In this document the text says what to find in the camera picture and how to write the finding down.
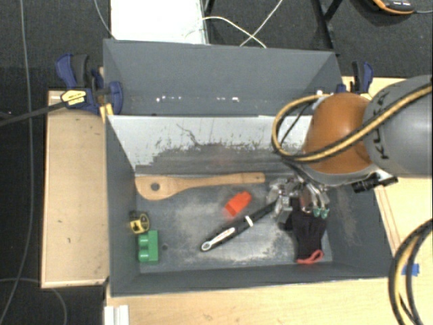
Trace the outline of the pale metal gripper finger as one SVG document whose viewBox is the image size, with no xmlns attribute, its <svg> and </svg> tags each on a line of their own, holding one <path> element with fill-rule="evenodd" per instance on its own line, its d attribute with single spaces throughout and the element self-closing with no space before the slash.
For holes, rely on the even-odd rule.
<svg viewBox="0 0 433 325">
<path fill-rule="evenodd" d="M 292 213 L 290 197 L 280 197 L 275 205 L 275 220 L 280 228 L 285 228 L 286 223 Z"/>
<path fill-rule="evenodd" d="M 267 202 L 276 201 L 281 195 L 286 192 L 288 181 L 286 179 L 276 179 L 269 184 L 269 192 L 267 194 Z"/>
</svg>

